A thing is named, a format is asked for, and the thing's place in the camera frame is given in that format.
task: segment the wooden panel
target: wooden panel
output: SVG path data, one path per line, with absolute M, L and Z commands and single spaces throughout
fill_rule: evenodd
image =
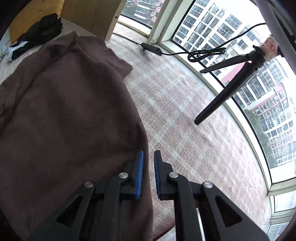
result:
M 13 43 L 19 36 L 27 32 L 28 29 L 43 16 L 56 13 L 61 14 L 64 0 L 32 0 L 15 17 L 9 26 L 10 40 Z
M 61 17 L 109 40 L 126 0 L 65 0 Z

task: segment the carpet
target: carpet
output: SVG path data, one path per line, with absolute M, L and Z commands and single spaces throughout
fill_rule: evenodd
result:
M 66 20 L 62 35 L 76 31 L 78 35 L 94 36 Z M 117 24 L 119 33 L 139 43 L 145 37 Z M 267 188 L 259 164 L 249 143 L 239 135 L 220 107 L 196 126 L 194 119 L 212 100 L 208 91 L 188 75 L 174 57 L 157 56 L 144 51 L 120 36 L 112 35 L 106 42 L 120 58 L 133 66 L 124 79 L 137 106 L 149 142 L 149 171 L 154 208 L 154 237 L 174 226 L 172 201 L 159 201 L 156 194 L 153 152 L 160 150 L 165 162 L 188 180 L 213 182 L 258 226 L 269 222 Z M 37 51 L 31 49 L 12 63 L 0 64 L 0 83 L 20 61 Z

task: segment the brown fabric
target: brown fabric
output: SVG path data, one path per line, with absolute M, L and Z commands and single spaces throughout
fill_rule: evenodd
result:
M 0 208 L 29 233 L 85 181 L 123 171 L 144 150 L 139 202 L 122 203 L 122 240 L 152 240 L 148 141 L 123 82 L 132 66 L 74 32 L 25 58 L 0 86 Z

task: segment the blue gripper pad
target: blue gripper pad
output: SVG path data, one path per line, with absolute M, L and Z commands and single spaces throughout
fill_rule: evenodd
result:
M 137 170 L 137 178 L 136 178 L 136 199 L 140 198 L 141 194 L 141 185 L 142 185 L 142 175 L 143 175 L 143 165 L 144 165 L 144 152 L 140 151 L 140 154 L 137 155 L 138 158 L 138 170 Z

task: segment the building window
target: building window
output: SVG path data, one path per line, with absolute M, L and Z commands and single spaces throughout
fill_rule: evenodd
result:
M 190 14 L 198 18 L 202 11 L 203 9 L 201 7 L 193 5 L 192 9 L 190 10 Z
M 283 129 L 286 131 L 288 129 L 288 124 L 283 125 Z
M 283 105 L 284 105 L 284 107 L 288 106 L 288 101 L 287 100 L 284 100 L 283 101 Z
M 278 97 L 278 96 L 275 96 L 275 97 L 274 97 L 274 101 L 275 101 L 276 103 L 279 103 L 279 102 L 280 102 L 279 97 Z
M 192 28 L 193 24 L 195 23 L 196 19 L 194 19 L 191 16 L 187 16 L 183 22 L 183 24 L 185 26 L 187 26 L 188 28 Z
M 286 98 L 286 94 L 285 94 L 284 91 L 282 91 L 282 92 L 280 93 L 280 95 L 281 95 L 281 98 L 282 98 L 282 99 Z
M 203 21 L 204 23 L 206 23 L 206 24 L 209 24 L 210 21 L 212 20 L 212 18 L 213 18 L 213 15 L 210 14 L 209 12 L 207 12 L 207 13 L 205 14 L 205 16 L 202 18 L 202 21 Z
M 175 41 L 177 44 L 182 43 L 182 40 L 181 40 L 181 39 L 178 39 L 177 37 L 174 37 L 174 41 Z
M 230 51 L 230 55 L 232 57 L 238 56 L 239 54 L 237 53 L 237 51 L 235 51 L 234 49 Z
M 273 137 L 277 135 L 276 130 L 271 131 L 270 133 L 271 133 L 271 136 L 273 136 Z
M 251 79 L 249 79 L 247 84 L 250 86 L 257 99 L 265 94 L 265 91 L 256 76 L 253 76 Z
M 276 129 L 277 133 L 280 134 L 283 132 L 283 128 L 282 127 L 279 127 L 278 129 Z
M 219 19 L 215 18 L 215 19 L 211 22 L 210 27 L 211 27 L 211 28 L 215 27 L 216 24 L 217 24 L 218 22 L 219 22 Z
M 255 109 L 256 114 L 260 114 L 261 110 L 259 108 Z
M 218 28 L 217 32 L 220 33 L 227 40 L 229 40 L 231 38 L 231 35 L 234 33 L 234 31 L 232 31 L 231 28 L 228 27 L 225 23 L 223 23 L 221 27 Z
M 206 38 L 208 35 L 209 35 L 209 33 L 212 31 L 212 29 L 210 29 L 210 28 L 207 28 L 206 30 L 205 30 L 205 32 L 203 33 L 203 37 L 204 38 Z
M 274 101 L 271 99 L 271 100 L 269 100 L 268 102 L 268 105 L 270 106 L 270 107 L 272 107 L 273 105 L 274 105 Z
M 199 46 L 202 44 L 203 41 L 204 41 L 204 39 L 202 37 L 200 37 L 199 40 L 197 41 L 197 43 L 194 46 L 196 48 L 199 48 Z
M 242 50 L 245 50 L 248 47 L 248 45 L 243 40 L 239 41 L 237 45 L 240 46 Z
M 228 18 L 226 18 L 225 22 L 227 22 L 230 26 L 232 26 L 235 30 L 237 30 L 242 22 L 239 21 L 235 16 L 233 16 L 232 14 L 229 15 Z
M 186 37 L 186 34 L 187 34 L 188 32 L 189 32 L 189 30 L 187 30 L 186 28 L 184 28 L 184 27 L 180 27 L 179 30 L 178 30 L 178 32 L 177 32 L 177 35 L 178 35 L 180 38 L 184 39 L 184 38 Z
M 200 6 L 205 7 L 210 0 L 197 0 L 196 3 L 199 4 Z
M 184 45 L 184 48 L 187 49 L 189 51 L 189 49 L 192 47 L 192 45 L 190 43 L 186 43 Z
M 210 11 L 211 13 L 213 13 L 213 14 L 216 14 L 216 13 L 219 11 L 219 8 L 217 7 L 216 4 L 213 4 L 213 5 L 210 7 L 209 11 Z
M 262 107 L 263 111 L 264 111 L 264 110 L 267 110 L 267 106 L 266 106 L 266 104 L 261 105 L 261 107 Z

